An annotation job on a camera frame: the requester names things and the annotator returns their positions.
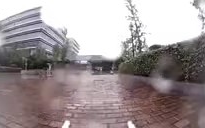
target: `leaves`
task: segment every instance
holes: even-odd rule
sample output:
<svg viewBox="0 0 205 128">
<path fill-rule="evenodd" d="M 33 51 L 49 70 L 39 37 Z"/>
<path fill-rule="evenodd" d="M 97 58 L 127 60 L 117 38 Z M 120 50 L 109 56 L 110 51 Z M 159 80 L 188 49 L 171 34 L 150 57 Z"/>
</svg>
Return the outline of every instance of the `leaves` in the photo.
<svg viewBox="0 0 205 128">
<path fill-rule="evenodd" d="M 129 20 L 129 30 L 131 32 L 131 37 L 127 38 L 123 43 L 125 47 L 125 51 L 123 53 L 128 53 L 124 56 L 134 57 L 140 54 L 144 48 L 146 48 L 146 39 L 145 32 L 143 31 L 144 25 L 139 20 L 138 10 L 136 9 L 136 5 L 132 3 L 132 0 L 125 0 L 125 5 L 128 11 L 130 12 L 127 16 L 127 20 Z"/>
</svg>

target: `green foliage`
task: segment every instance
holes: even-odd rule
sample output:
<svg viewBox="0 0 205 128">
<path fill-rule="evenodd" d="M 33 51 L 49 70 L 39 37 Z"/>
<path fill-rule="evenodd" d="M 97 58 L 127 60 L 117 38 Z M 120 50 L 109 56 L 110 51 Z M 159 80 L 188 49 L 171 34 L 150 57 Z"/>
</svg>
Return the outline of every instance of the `green foliage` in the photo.
<svg viewBox="0 0 205 128">
<path fill-rule="evenodd" d="M 147 45 L 144 25 L 139 19 L 136 5 L 133 4 L 132 0 L 125 0 L 125 5 L 129 11 L 127 20 L 129 21 L 129 30 L 131 32 L 131 37 L 127 38 L 126 41 L 123 42 L 123 54 L 124 56 L 127 56 L 129 58 L 135 57 L 136 55 L 142 53 Z"/>
<path fill-rule="evenodd" d="M 68 48 L 69 48 L 68 45 L 62 45 L 62 46 L 59 46 L 58 44 L 54 45 L 53 46 L 54 62 L 62 61 L 65 63 L 67 61 L 66 57 L 67 57 Z"/>
<path fill-rule="evenodd" d="M 177 80 L 205 82 L 205 34 L 193 41 L 180 42 L 145 52 L 122 63 L 119 72 L 150 76 L 160 64 L 160 58 L 166 55 L 170 56 L 179 67 L 180 76 Z"/>
<path fill-rule="evenodd" d="M 198 9 L 198 18 L 202 22 L 202 30 L 205 29 L 205 0 L 193 0 L 192 5 Z"/>
<path fill-rule="evenodd" d="M 159 45 L 159 44 L 154 44 L 152 46 L 149 47 L 149 50 L 156 50 L 156 49 L 159 49 L 159 48 L 162 48 L 163 46 L 162 45 Z"/>
<path fill-rule="evenodd" d="M 42 48 L 36 49 L 36 53 L 27 58 L 28 69 L 46 69 L 47 63 L 50 63 L 46 56 L 46 51 Z"/>
</svg>

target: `bush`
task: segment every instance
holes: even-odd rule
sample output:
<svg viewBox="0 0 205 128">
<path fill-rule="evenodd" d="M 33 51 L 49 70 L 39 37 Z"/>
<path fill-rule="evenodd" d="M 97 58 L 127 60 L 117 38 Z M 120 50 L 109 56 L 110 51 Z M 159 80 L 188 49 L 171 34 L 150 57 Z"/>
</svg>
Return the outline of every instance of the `bush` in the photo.
<svg viewBox="0 0 205 128">
<path fill-rule="evenodd" d="M 172 71 L 169 72 L 172 72 L 172 74 L 166 77 L 171 77 L 173 73 L 176 75 L 179 72 L 176 80 L 205 82 L 205 34 L 191 41 L 179 42 L 143 53 L 122 63 L 119 67 L 119 72 L 150 76 L 153 71 L 156 71 L 156 67 L 160 65 L 160 58 L 165 55 L 170 56 L 178 67 L 178 69 L 170 69 Z"/>
</svg>

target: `overcast sky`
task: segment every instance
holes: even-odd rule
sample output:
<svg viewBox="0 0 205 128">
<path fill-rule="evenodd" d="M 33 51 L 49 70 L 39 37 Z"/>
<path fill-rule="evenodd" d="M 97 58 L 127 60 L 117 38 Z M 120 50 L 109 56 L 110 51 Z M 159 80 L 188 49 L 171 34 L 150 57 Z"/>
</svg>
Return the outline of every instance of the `overcast sky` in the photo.
<svg viewBox="0 0 205 128">
<path fill-rule="evenodd" d="M 134 0 L 147 26 L 147 44 L 171 44 L 200 34 L 201 23 L 190 0 Z M 80 54 L 117 56 L 129 37 L 124 0 L 0 0 L 0 19 L 43 6 L 43 20 L 66 27 L 81 46 Z"/>
</svg>

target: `tree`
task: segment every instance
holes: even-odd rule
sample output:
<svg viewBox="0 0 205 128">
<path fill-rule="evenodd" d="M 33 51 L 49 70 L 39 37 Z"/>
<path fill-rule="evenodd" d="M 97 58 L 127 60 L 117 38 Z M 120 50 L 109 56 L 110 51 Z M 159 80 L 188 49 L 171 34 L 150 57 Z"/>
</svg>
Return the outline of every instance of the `tree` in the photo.
<svg viewBox="0 0 205 128">
<path fill-rule="evenodd" d="M 54 62 L 67 61 L 67 52 L 69 49 L 69 43 L 66 43 L 62 46 L 59 46 L 58 44 L 53 46 L 53 60 Z"/>
<path fill-rule="evenodd" d="M 53 46 L 53 60 L 61 61 L 61 48 L 58 44 Z"/>
<path fill-rule="evenodd" d="M 160 45 L 160 44 L 154 44 L 152 46 L 149 47 L 149 50 L 156 50 L 156 49 L 159 49 L 159 48 L 162 48 L 163 46 Z"/>
<path fill-rule="evenodd" d="M 193 0 L 192 5 L 199 10 L 198 18 L 202 22 L 202 31 L 205 31 L 205 0 Z"/>
<path fill-rule="evenodd" d="M 132 3 L 132 0 L 125 0 L 126 7 L 129 10 L 130 14 L 127 16 L 127 20 L 130 21 L 129 30 L 131 32 L 131 37 L 128 38 L 125 42 L 130 43 L 128 45 L 132 52 L 132 57 L 143 52 L 146 47 L 145 32 L 143 31 L 144 25 L 139 20 L 138 10 L 136 5 Z"/>
</svg>

